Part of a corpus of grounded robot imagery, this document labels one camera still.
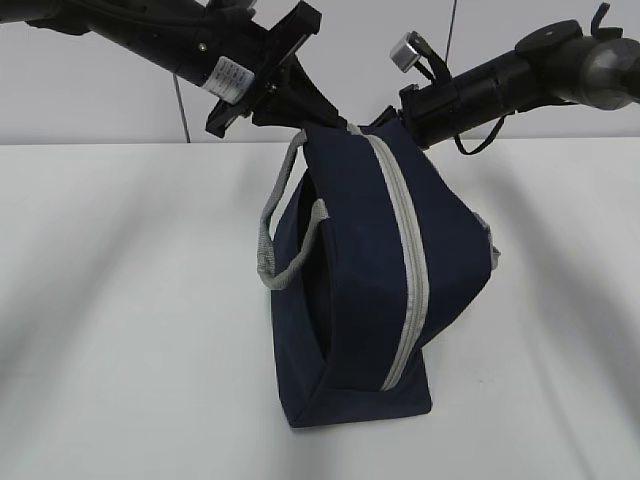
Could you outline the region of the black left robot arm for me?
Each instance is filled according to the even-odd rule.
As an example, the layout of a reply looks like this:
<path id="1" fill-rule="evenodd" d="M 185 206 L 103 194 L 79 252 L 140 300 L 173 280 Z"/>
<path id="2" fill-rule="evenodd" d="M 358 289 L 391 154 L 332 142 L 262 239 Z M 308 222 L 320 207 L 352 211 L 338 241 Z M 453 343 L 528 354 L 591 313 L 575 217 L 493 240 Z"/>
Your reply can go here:
<path id="1" fill-rule="evenodd" d="M 343 128 L 297 52 L 320 30 L 305 1 L 272 27 L 251 1 L 4 1 L 1 21 L 70 36 L 96 33 L 209 92 L 218 102 L 206 130 L 222 138 L 240 117 L 256 126 Z"/>

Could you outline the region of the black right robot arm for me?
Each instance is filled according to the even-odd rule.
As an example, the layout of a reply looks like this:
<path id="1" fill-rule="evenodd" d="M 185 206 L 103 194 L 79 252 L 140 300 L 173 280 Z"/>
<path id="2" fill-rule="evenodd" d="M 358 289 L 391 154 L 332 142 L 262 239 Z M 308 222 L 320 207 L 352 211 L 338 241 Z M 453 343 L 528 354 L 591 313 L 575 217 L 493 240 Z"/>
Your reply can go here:
<path id="1" fill-rule="evenodd" d="M 614 111 L 639 100 L 639 43 L 620 27 L 604 27 L 602 3 L 585 34 L 576 20 L 542 27 L 515 47 L 460 75 L 416 31 L 390 52 L 402 71 L 417 69 L 428 85 L 400 93 L 374 127 L 398 120 L 423 150 L 453 140 L 463 155 L 478 154 L 506 119 L 541 107 L 584 105 Z"/>

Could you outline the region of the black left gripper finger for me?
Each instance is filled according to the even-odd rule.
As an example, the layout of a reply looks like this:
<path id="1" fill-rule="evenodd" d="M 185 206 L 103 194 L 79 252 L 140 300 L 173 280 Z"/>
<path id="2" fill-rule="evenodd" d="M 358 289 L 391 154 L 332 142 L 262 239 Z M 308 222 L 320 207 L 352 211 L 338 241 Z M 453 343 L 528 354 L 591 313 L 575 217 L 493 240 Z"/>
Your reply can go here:
<path id="1" fill-rule="evenodd" d="M 289 105 L 288 84 L 251 91 L 251 121 L 256 126 L 296 126 Z"/>
<path id="2" fill-rule="evenodd" d="M 287 95 L 296 126 L 313 123 L 329 128 L 347 127 L 347 120 L 311 81 L 297 57 L 291 59 Z"/>

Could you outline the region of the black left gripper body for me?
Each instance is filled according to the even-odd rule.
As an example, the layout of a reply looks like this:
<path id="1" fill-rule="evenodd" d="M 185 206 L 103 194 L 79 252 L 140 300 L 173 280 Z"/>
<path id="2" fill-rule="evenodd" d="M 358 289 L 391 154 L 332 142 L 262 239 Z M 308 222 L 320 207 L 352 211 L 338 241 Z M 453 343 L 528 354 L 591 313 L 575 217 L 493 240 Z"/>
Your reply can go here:
<path id="1" fill-rule="evenodd" d="M 206 131 L 224 135 L 238 118 L 251 119 L 251 91 L 288 84 L 291 59 L 319 30 L 320 12 L 300 1 L 271 29 L 258 27 L 245 34 L 255 50 L 221 54 L 204 83 L 204 89 L 219 98 L 207 118 Z"/>

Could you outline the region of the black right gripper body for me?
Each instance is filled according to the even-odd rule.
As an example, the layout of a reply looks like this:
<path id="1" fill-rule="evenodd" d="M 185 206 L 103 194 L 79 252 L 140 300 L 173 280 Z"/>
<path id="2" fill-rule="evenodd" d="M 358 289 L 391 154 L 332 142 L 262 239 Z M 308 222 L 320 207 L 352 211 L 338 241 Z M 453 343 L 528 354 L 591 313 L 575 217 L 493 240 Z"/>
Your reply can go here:
<path id="1" fill-rule="evenodd" d="M 401 108 L 388 106 L 370 125 L 381 127 L 399 120 L 423 150 L 460 133 L 459 96 L 453 84 L 419 89 L 411 84 L 399 92 Z"/>

